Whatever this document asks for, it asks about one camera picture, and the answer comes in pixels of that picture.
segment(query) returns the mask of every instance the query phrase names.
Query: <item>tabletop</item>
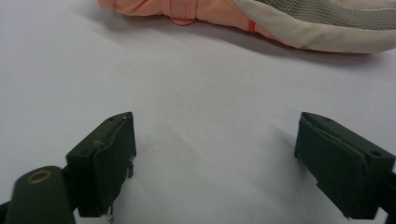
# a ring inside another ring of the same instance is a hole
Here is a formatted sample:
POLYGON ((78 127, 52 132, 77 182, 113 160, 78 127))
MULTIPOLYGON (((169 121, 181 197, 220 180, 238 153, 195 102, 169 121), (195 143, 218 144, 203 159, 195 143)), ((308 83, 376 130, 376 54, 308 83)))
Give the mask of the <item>tabletop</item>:
POLYGON ((293 150, 306 111, 395 154, 395 71, 396 50, 321 53, 95 1, 0 1, 0 203, 132 111, 137 157, 116 223, 384 223, 381 209, 343 217, 293 150))

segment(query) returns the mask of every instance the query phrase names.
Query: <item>white surface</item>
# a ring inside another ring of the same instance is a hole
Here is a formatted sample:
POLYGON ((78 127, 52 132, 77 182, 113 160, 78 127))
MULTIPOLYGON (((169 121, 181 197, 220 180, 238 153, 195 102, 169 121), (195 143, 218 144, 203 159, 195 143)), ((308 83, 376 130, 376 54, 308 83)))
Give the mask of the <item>white surface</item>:
MULTIPOLYGON (((396 51, 283 48, 233 28, 126 18, 94 1, 0 1, 0 203, 32 169, 132 110, 117 223, 347 220, 293 158, 302 111, 396 153, 396 51)), ((78 223, 106 223, 79 218, 78 223)))

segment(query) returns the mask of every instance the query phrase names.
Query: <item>white table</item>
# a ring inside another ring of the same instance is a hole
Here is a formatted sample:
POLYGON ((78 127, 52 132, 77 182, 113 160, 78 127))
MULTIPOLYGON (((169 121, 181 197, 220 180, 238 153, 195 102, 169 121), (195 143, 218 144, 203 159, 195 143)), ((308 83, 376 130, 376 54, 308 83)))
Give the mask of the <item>white table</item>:
MULTIPOLYGON (((134 112, 117 223, 342 224, 293 157, 302 111, 396 153, 396 50, 301 51, 234 28, 127 18, 94 1, 0 1, 0 203, 107 117, 134 112)), ((105 217, 79 224, 107 223, 105 217)))

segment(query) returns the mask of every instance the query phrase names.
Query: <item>gray mesh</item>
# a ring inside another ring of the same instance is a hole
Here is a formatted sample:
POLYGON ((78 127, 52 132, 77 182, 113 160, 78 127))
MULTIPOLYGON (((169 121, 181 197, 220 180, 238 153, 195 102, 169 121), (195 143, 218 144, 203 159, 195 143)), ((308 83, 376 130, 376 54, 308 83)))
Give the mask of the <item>gray mesh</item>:
POLYGON ((356 10, 327 0, 256 0, 300 21, 366 30, 396 30, 396 9, 356 10))

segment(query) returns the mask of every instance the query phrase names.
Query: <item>pink bag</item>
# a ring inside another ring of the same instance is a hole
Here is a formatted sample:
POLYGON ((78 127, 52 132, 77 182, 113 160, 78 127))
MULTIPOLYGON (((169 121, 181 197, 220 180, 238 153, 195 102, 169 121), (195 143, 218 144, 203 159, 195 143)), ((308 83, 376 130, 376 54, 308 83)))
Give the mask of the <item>pink bag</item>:
POLYGON ((260 33, 297 49, 375 53, 396 48, 396 0, 98 0, 129 16, 165 15, 260 33))

